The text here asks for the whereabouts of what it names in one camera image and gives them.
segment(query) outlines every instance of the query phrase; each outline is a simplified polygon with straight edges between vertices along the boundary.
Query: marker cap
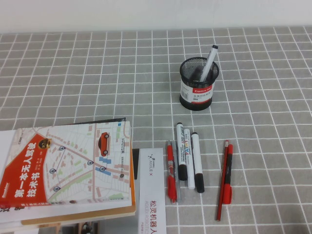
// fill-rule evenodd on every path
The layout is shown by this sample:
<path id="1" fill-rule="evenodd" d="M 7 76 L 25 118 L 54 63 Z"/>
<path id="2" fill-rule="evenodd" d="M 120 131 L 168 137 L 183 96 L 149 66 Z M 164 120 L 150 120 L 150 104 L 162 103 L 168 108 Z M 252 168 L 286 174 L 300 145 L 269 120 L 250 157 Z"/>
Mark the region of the marker cap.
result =
<path id="1" fill-rule="evenodd" d="M 224 184 L 223 204 L 230 204 L 232 202 L 232 187 L 230 184 Z"/>
<path id="2" fill-rule="evenodd" d="M 195 186 L 197 188 L 198 193 L 205 192 L 205 186 L 204 186 L 204 176 L 202 173 L 197 173 L 195 175 Z"/>
<path id="3" fill-rule="evenodd" d="M 187 180 L 187 169 L 186 165 L 179 165 L 178 167 L 179 180 Z"/>

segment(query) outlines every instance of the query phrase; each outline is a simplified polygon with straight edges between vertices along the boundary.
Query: red pen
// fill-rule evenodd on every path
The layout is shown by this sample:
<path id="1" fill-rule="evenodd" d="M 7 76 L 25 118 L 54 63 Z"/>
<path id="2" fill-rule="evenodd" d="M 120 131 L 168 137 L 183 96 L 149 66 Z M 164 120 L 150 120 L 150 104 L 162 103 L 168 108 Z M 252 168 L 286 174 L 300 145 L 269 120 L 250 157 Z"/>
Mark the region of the red pen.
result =
<path id="1" fill-rule="evenodd" d="M 233 145 L 229 145 L 224 178 L 223 204 L 230 204 L 232 201 L 232 187 L 231 187 L 232 157 L 233 157 Z"/>
<path id="2" fill-rule="evenodd" d="M 225 141 L 224 145 L 224 161 L 223 161 L 223 171 L 220 185 L 220 193 L 219 193 L 219 202 L 218 202 L 218 211 L 216 213 L 216 220 L 221 221 L 221 211 L 222 211 L 222 203 L 223 203 L 223 190 L 224 190 L 224 180 L 225 180 L 225 171 L 226 171 L 226 162 L 228 157 L 228 146 L 229 141 Z"/>
<path id="3" fill-rule="evenodd" d="M 168 197 L 170 200 L 175 203 L 176 202 L 176 180 L 175 180 L 175 172 L 174 172 L 174 155 L 172 150 L 172 144 L 168 141 L 167 146 L 167 153 L 168 153 Z"/>

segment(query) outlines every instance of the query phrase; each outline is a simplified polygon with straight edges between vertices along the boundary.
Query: black mesh pen holder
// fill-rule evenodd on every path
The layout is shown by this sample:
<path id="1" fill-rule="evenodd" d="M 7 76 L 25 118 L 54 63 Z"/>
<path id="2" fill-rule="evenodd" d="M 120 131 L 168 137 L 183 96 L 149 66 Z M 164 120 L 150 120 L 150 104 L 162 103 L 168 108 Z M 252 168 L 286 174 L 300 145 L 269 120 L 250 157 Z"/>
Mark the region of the black mesh pen holder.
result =
<path id="1" fill-rule="evenodd" d="M 192 111 L 201 111 L 212 103 L 215 80 L 219 75 L 219 67 L 213 62 L 204 82 L 200 82 L 207 58 L 194 57 L 185 60 L 180 66 L 181 104 Z"/>

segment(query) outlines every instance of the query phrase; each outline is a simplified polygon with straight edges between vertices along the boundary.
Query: white wall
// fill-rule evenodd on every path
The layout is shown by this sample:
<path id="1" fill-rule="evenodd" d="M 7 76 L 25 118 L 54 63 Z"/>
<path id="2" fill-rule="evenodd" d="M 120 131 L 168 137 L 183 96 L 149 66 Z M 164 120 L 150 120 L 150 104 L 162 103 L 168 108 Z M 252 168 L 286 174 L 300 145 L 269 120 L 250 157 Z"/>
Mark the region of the white wall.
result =
<path id="1" fill-rule="evenodd" d="M 0 0 L 0 32 L 312 24 L 311 0 Z"/>

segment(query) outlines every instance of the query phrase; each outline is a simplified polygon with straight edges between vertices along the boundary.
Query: red car illustration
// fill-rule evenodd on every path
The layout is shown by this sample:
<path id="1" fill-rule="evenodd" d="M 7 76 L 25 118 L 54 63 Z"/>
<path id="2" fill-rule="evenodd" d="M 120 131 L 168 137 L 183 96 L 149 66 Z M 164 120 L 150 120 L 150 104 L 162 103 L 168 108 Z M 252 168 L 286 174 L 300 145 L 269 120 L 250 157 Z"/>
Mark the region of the red car illustration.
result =
<path id="1" fill-rule="evenodd" d="M 109 143 L 109 134 L 102 133 L 98 140 L 98 147 L 103 157 L 105 157 L 108 154 L 108 143 Z"/>

